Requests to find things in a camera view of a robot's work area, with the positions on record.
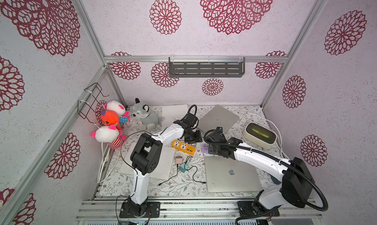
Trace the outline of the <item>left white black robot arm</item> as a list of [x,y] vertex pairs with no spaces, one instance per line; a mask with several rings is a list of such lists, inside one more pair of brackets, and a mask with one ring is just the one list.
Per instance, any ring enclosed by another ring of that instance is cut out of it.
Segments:
[[150,206],[147,202],[150,174],[159,164],[164,144],[179,138],[184,138],[186,143],[200,140],[200,131],[195,130],[197,125],[196,113],[187,112],[182,119],[174,121],[171,126],[160,133],[141,134],[130,156],[132,163],[130,167],[134,170],[133,185],[130,195],[122,203],[120,218],[158,217],[154,208],[160,204],[153,202]]

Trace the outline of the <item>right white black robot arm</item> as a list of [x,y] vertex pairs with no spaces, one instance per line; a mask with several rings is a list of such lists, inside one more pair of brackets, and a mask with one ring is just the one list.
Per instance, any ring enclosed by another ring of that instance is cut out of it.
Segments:
[[207,131],[203,140],[216,148],[219,156],[252,165],[280,182],[268,190],[261,190],[253,202],[239,203],[239,210],[245,213],[235,220],[235,224],[238,225],[241,220],[272,216],[288,203],[297,208],[309,206],[321,212],[328,210],[329,204],[324,193],[315,184],[305,162],[300,158],[289,160],[273,156],[240,139],[226,139],[219,129]]

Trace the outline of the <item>teal charger plug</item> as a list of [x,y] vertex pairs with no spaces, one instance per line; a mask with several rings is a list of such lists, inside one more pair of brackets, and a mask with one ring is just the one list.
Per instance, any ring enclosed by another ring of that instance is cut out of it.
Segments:
[[182,173],[185,173],[186,171],[189,170],[189,166],[185,163],[182,163],[180,166],[179,166],[179,171],[182,172]]

